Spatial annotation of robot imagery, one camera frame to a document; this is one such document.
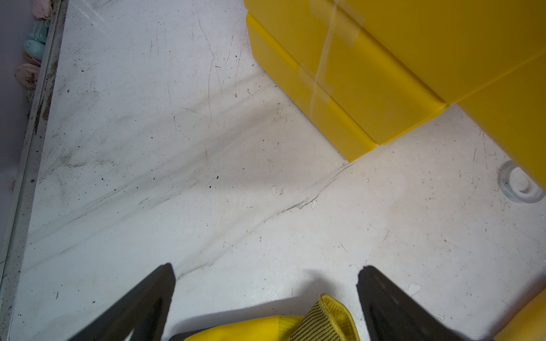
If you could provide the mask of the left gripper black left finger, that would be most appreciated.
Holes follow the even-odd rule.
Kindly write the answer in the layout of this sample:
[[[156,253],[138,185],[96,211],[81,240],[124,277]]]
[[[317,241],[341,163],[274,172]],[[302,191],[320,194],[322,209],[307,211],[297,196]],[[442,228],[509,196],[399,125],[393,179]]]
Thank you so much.
[[[171,264],[157,267],[71,340],[160,340],[176,278]]]

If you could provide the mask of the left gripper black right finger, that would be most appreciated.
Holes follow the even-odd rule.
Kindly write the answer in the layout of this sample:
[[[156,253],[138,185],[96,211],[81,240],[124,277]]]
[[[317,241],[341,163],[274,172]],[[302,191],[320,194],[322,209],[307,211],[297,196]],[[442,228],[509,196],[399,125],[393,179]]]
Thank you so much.
[[[358,297],[371,340],[463,340],[373,266],[358,274]]]

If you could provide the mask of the clear tape roll top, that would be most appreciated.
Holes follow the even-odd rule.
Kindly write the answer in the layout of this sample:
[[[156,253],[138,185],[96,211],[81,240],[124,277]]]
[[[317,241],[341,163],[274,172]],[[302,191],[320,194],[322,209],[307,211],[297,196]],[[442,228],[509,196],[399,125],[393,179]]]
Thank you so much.
[[[534,204],[545,198],[545,191],[512,160],[501,166],[498,183],[500,191],[515,203]]]

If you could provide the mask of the yellow plastic drawer cabinet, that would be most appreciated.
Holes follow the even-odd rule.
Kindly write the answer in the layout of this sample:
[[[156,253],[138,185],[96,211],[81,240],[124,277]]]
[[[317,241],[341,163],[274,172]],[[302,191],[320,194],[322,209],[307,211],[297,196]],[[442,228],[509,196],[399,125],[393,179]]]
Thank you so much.
[[[246,1],[253,56],[347,161],[545,53],[544,1]]]

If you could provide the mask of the yellow top drawer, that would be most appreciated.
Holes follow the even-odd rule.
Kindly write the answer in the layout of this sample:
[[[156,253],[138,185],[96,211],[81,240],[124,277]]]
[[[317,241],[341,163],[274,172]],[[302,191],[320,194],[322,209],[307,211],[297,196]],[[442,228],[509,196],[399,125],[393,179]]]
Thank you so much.
[[[545,55],[459,102],[503,151],[545,188]]]

